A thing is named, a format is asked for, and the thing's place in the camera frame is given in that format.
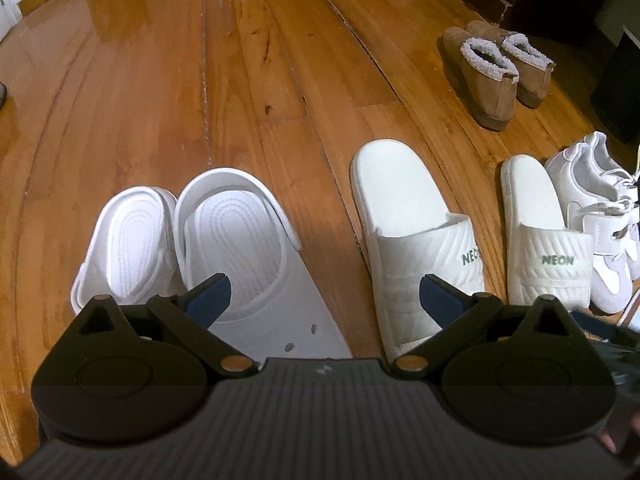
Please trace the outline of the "person's right hand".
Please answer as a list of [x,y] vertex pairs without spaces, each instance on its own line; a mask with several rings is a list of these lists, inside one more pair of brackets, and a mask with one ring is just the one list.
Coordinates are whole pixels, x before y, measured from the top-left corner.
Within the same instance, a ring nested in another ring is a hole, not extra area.
[[631,434],[639,434],[639,405],[623,399],[615,404],[599,440],[607,450],[617,455]]

